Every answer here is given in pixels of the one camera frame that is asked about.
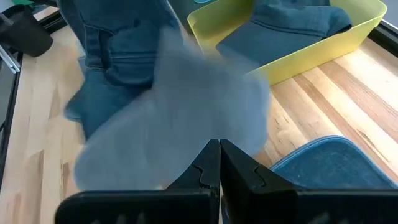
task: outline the yellow bin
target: yellow bin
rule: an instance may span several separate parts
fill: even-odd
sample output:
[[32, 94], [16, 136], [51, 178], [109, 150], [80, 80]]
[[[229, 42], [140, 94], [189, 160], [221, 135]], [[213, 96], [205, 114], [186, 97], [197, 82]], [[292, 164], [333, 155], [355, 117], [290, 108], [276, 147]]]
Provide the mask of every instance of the yellow bin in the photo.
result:
[[[216, 45], [249, 20], [253, 5], [254, 0], [218, 0], [193, 11], [188, 23], [202, 51], [217, 54]], [[331, 5], [348, 13], [353, 28], [259, 67], [271, 85], [357, 49], [387, 12], [380, 0], [331, 0]]]

